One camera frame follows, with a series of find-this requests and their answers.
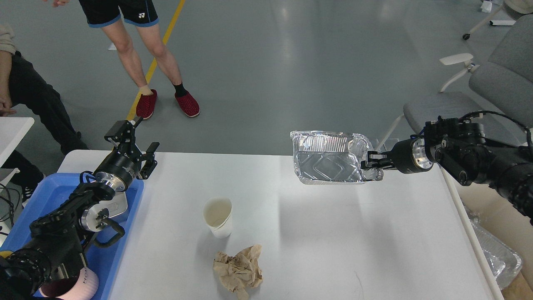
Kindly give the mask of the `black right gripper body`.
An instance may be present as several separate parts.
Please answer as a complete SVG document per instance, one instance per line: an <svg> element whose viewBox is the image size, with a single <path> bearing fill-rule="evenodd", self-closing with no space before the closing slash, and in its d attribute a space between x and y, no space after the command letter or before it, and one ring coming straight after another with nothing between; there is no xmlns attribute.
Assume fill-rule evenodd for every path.
<svg viewBox="0 0 533 300"><path fill-rule="evenodd" d="M427 172L433 167L433 162L425 150L423 138L413 138L396 143L392 150L385 152L395 169L401 173Z"/></svg>

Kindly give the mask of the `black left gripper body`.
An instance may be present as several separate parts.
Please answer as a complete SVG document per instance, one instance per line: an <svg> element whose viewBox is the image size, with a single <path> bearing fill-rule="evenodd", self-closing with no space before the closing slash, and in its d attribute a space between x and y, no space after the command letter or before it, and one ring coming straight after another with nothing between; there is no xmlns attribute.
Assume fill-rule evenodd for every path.
<svg viewBox="0 0 533 300"><path fill-rule="evenodd" d="M125 192L143 167L140 156L125 156L111 152L97 167L93 175L96 181L109 186L115 192Z"/></svg>

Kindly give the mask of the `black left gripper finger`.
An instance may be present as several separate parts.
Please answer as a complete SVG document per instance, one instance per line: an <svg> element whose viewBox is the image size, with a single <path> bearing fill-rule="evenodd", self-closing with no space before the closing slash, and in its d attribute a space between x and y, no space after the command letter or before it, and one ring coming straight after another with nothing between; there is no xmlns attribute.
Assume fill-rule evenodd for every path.
<svg viewBox="0 0 533 300"><path fill-rule="evenodd" d="M144 166L141 167L137 175L138 179L148 179L152 172L154 171L157 161L155 160L155 151L159 147L159 142L152 142L145 154L140 156L140 162L145 162Z"/></svg>
<svg viewBox="0 0 533 300"><path fill-rule="evenodd" d="M104 135L104 139L114 146L114 152L125 156L141 156L141 150L135 143L135 129L143 121L135 117L132 121L117 121Z"/></svg>

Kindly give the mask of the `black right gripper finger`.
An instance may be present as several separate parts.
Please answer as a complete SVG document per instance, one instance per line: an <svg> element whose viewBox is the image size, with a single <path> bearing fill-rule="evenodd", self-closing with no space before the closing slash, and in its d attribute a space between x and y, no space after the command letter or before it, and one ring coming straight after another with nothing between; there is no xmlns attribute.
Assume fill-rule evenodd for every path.
<svg viewBox="0 0 533 300"><path fill-rule="evenodd" d="M361 168L363 170L369 170L372 168L394 168L394 162L392 161L390 154L390 151L368 151L366 154L366 158L361 162Z"/></svg>

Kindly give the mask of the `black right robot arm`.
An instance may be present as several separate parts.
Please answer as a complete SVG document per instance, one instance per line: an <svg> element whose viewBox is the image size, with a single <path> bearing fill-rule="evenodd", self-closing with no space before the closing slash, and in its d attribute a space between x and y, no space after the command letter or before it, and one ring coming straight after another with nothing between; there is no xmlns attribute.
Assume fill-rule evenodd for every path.
<svg viewBox="0 0 533 300"><path fill-rule="evenodd" d="M459 184L487 184L508 200L522 215L533 216L532 133L519 121L527 144L514 146L485 137L483 125L474 118L487 110L470 112L460 118L438 117L428 121L418 135L398 142L386 152L370 151L361 169L396 169L421 173L434 164L445 169Z"/></svg>

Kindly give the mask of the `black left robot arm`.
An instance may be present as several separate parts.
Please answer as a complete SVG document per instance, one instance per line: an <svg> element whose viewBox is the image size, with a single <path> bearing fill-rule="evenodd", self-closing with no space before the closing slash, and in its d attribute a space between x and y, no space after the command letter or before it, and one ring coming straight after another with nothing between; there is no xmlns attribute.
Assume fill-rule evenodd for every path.
<svg viewBox="0 0 533 300"><path fill-rule="evenodd" d="M91 246L115 248L125 224L115 218L128 209L126 191L135 179L148 179L157 161L153 142L145 152L135 142L143 121L117 121L105 135L112 152L93 172L82 172L79 185L53 211L29 224L29 241L1 256L2 300L89 299L98 279L88 268Z"/></svg>

